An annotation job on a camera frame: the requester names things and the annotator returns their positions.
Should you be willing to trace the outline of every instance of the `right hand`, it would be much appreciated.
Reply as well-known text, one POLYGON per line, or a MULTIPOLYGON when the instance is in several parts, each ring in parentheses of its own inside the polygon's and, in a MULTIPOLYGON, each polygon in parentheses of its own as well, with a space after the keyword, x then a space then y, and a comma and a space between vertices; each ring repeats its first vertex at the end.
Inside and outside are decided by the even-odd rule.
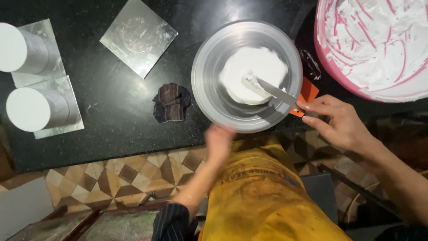
POLYGON ((302 120, 335 146, 361 153, 367 143, 375 139, 358 117, 354 107, 333 96, 321 96, 310 104, 298 101, 297 105, 305 111, 330 117, 328 124, 310 116, 303 116, 302 120))

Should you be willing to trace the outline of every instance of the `white cylindrical cake dummy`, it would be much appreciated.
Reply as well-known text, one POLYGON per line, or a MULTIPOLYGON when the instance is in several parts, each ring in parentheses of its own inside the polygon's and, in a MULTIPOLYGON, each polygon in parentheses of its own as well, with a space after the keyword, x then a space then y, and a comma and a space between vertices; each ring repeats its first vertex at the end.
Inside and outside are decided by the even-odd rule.
POLYGON ((43 39, 0 23, 0 71, 38 74, 49 61, 49 51, 43 39))
POLYGON ((66 99, 56 90, 22 87, 10 93, 6 112, 16 127, 35 132, 64 125, 70 111, 66 99))

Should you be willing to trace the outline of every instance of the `hand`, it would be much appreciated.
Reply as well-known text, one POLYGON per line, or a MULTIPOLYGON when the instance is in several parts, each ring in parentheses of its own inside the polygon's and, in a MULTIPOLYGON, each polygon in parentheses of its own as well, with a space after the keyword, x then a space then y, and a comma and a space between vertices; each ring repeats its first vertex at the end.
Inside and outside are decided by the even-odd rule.
POLYGON ((297 105, 303 110, 330 117, 328 124, 309 116, 303 116, 302 120, 317 129, 335 146, 361 153, 367 144, 375 139, 361 122, 352 105, 330 95, 321 96, 310 104, 298 101, 297 105))
POLYGON ((232 140, 235 137, 233 127, 220 127, 211 124, 205 131, 205 141, 208 148, 207 164, 221 167, 229 157, 232 140))

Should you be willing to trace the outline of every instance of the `striped cloth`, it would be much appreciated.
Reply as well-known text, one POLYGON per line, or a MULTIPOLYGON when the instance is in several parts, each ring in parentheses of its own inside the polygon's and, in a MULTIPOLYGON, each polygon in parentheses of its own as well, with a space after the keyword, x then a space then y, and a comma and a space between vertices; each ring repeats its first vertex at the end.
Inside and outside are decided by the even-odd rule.
POLYGON ((189 223, 187 207, 172 203, 163 207, 153 223, 152 241, 193 241, 197 222, 189 223))
POLYGON ((186 109, 190 106, 189 91, 178 84, 164 84, 153 98, 155 109, 153 115, 159 123, 168 121, 183 121, 186 109))

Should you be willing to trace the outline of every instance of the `left hand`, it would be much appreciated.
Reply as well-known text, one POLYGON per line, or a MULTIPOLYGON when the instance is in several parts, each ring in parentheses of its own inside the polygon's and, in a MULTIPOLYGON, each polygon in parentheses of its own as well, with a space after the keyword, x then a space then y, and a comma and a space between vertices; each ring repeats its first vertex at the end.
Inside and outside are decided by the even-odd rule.
POLYGON ((205 131, 205 142, 207 143, 208 158, 207 164, 213 164, 217 167, 223 165, 229 157, 230 148, 236 132, 233 127, 220 127, 211 124, 205 131))

